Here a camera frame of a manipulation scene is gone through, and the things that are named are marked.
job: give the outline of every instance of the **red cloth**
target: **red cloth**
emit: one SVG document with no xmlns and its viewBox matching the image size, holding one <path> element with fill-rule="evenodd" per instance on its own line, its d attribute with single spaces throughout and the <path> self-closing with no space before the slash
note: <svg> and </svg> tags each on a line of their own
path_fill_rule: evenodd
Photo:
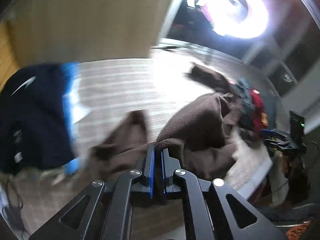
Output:
<svg viewBox="0 0 320 240">
<path fill-rule="evenodd" d="M 252 115 L 253 130 L 257 137 L 260 137 L 262 129 L 266 129 L 268 125 L 267 115 L 264 112 L 263 101 L 259 94 L 253 92 L 254 89 L 250 89 L 250 95 L 252 97 L 252 103 L 254 105 L 254 112 Z"/>
</svg>

